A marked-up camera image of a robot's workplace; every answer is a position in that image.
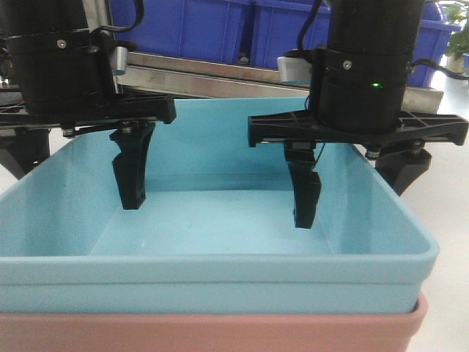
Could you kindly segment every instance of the screw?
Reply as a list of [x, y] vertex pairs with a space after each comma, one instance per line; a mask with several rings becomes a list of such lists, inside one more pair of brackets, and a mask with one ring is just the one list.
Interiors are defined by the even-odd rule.
[[67, 138], [73, 138], [75, 136], [75, 129], [74, 128], [63, 128], [62, 135]]
[[131, 127], [124, 127], [120, 129], [123, 134], [131, 134], [132, 128]]
[[380, 147], [370, 147], [366, 150], [365, 156], [370, 160], [375, 160], [380, 157], [381, 148]]
[[88, 47], [88, 54], [96, 54], [100, 49], [96, 45]]
[[67, 42], [63, 39], [57, 40], [57, 46], [61, 49], [65, 49], [67, 47]]
[[344, 70], [349, 70], [352, 68], [352, 62], [350, 60], [345, 60], [343, 66]]

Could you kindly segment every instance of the cable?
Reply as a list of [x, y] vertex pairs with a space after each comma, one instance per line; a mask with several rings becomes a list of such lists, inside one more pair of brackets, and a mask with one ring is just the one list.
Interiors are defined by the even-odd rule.
[[437, 64], [435, 61], [431, 59], [418, 59], [411, 64], [411, 67], [415, 67], [417, 65], [428, 66], [432, 68], [433, 70], [443, 72], [445, 75], [447, 75], [449, 78], [452, 78], [452, 79], [458, 79], [460, 81], [469, 81], [469, 76], [464, 76], [460, 73], [455, 73], [453, 71], [450, 71], [447, 68], [440, 66], [439, 64]]
[[135, 27], [137, 27], [144, 19], [145, 9], [144, 9], [144, 0], [133, 0], [135, 5], [136, 18], [132, 26], [100, 26], [96, 28], [93, 32], [108, 31], [113, 33], [123, 33], [129, 32]]
[[317, 156], [317, 158], [316, 158], [316, 164], [315, 164], [314, 166], [316, 166], [317, 163], [320, 162], [322, 152], [324, 151], [324, 147], [325, 147], [325, 143], [322, 143], [322, 147], [321, 147], [320, 153], [318, 154], [318, 156]]
[[320, 10], [321, 6], [321, 0], [314, 0], [313, 7], [311, 8], [311, 12], [309, 13], [308, 18], [306, 19], [306, 22], [303, 24], [303, 27], [301, 27], [300, 32], [298, 33], [298, 39], [297, 39], [297, 47], [298, 47], [298, 52], [300, 53], [301, 57], [303, 57], [307, 62], [310, 64], [314, 64], [313, 59], [307, 54], [303, 47], [303, 40], [305, 38], [306, 32], [308, 31], [309, 27], [314, 22], [314, 19], [317, 16], [317, 13]]

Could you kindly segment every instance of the blue storage crate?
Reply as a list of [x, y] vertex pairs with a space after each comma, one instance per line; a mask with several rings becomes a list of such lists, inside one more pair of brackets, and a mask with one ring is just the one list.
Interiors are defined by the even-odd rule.
[[303, 98], [179, 100], [147, 200], [122, 210], [108, 133], [80, 136], [0, 197], [0, 312], [410, 312], [437, 244], [363, 157], [328, 144], [311, 230], [281, 144], [247, 116]]
[[[277, 68], [277, 57], [296, 48], [298, 32], [311, 11], [311, 0], [256, 0], [256, 22], [251, 64]], [[460, 27], [447, 24], [443, 8], [436, 3], [425, 4], [418, 34], [414, 60], [423, 57], [441, 60], [452, 32]], [[313, 26], [308, 30], [304, 46], [315, 48], [328, 41], [330, 11], [323, 4]], [[429, 87], [434, 71], [417, 67], [410, 75], [408, 85]]]
[[[446, 51], [451, 33], [459, 31], [461, 27], [448, 24], [444, 9], [439, 4], [426, 4], [413, 60], [426, 58], [439, 63]], [[418, 66], [409, 76], [407, 85], [428, 88], [434, 73], [435, 70], [427, 66]]]
[[[297, 47], [298, 32], [311, 11], [311, 1], [256, 0], [251, 65], [277, 69], [277, 58]], [[304, 38], [305, 48], [328, 41], [330, 10], [322, 5]]]
[[[251, 0], [147, 0], [142, 23], [118, 34], [146, 53], [226, 64], [237, 63]], [[114, 24], [135, 18], [133, 2], [111, 0]]]

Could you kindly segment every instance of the black bracket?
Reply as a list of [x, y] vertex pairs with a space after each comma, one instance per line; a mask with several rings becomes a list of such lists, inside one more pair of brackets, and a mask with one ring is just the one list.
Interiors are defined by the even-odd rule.
[[112, 161], [122, 207], [139, 209], [146, 199], [145, 166], [149, 141], [155, 123], [137, 124], [113, 132], [109, 138], [119, 145], [121, 153]]
[[400, 196], [413, 181], [430, 168], [432, 156], [423, 142], [408, 142], [384, 147], [376, 159], [375, 168]]
[[[50, 114], [31, 113], [23, 103], [0, 106], [0, 130], [26, 131], [28, 136], [54, 127], [61, 127], [68, 137], [116, 129], [111, 134], [111, 140], [119, 145], [121, 153], [114, 159], [113, 166], [124, 209], [138, 209], [145, 200], [145, 166], [155, 122], [169, 124], [175, 118], [172, 95], [153, 93], [114, 95], [97, 106]], [[48, 150], [42, 153], [42, 149], [32, 145], [35, 141], [25, 137], [13, 145], [18, 146], [15, 149], [18, 150], [17, 161], [26, 159], [26, 163], [34, 164], [42, 160], [37, 160], [37, 153], [48, 156]]]
[[284, 154], [288, 164], [295, 195], [295, 227], [310, 229], [316, 216], [321, 194], [321, 180], [314, 158], [315, 143], [285, 142]]
[[295, 192], [295, 223], [310, 228], [321, 189], [312, 150], [292, 148], [295, 143], [354, 143], [376, 148], [377, 170], [401, 194], [424, 173], [431, 155], [425, 142], [453, 142], [462, 145], [469, 123], [457, 115], [422, 114], [401, 111], [395, 131], [381, 134], [348, 133], [330, 128], [315, 118], [313, 110], [249, 117], [249, 146], [262, 142], [285, 143], [285, 158]]
[[6, 131], [10, 135], [0, 138], [0, 164], [18, 180], [51, 155], [47, 128]]

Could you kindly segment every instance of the metal frame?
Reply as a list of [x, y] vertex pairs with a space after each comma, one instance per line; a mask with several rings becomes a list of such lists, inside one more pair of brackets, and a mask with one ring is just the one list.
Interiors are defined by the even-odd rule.
[[[308, 96], [308, 87], [279, 81], [276, 70], [144, 53], [130, 53], [127, 73], [117, 78], [118, 84], [130, 89], [192, 98]], [[442, 98], [440, 90], [408, 87], [402, 110], [435, 114]]]

